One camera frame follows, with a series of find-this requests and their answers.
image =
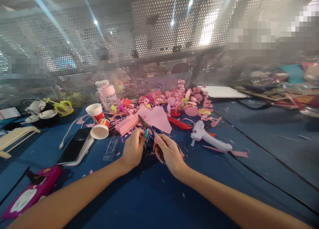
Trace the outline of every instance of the yellow toy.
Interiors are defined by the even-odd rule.
[[[43,100],[45,100],[47,103],[53,103],[54,109],[60,114],[60,117],[68,116],[74,112],[70,101],[60,101],[60,103],[56,103],[51,101],[50,98]]]

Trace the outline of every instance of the white board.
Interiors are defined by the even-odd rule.
[[[247,98],[248,95],[241,93],[228,86],[206,86],[202,88],[203,91],[208,92],[209,97],[214,98]]]

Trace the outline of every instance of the perforated metal sheet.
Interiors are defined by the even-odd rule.
[[[109,79],[119,97],[193,85],[229,85],[256,62],[229,55],[236,21],[280,23],[285,6],[317,0],[72,0],[0,15],[0,103],[25,98],[98,101],[95,81]],[[94,66],[94,51],[114,52],[114,71]],[[7,79],[7,58],[43,58],[47,82]]]

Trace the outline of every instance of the pink water bottle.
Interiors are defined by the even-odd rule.
[[[108,80],[102,80],[95,82],[100,93],[101,101],[104,108],[112,112],[111,106],[114,105],[117,109],[119,108],[119,101],[117,99],[114,86]]]

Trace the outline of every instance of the white glue gun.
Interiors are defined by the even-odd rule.
[[[233,149],[233,147],[230,144],[225,144],[217,139],[215,139],[213,136],[210,136],[205,130],[204,130],[204,122],[199,120],[195,124],[193,128],[193,132],[190,135],[190,137],[193,139],[192,146],[194,146],[195,141],[200,141],[201,139],[205,140],[207,143],[213,145],[215,148],[228,152]]]

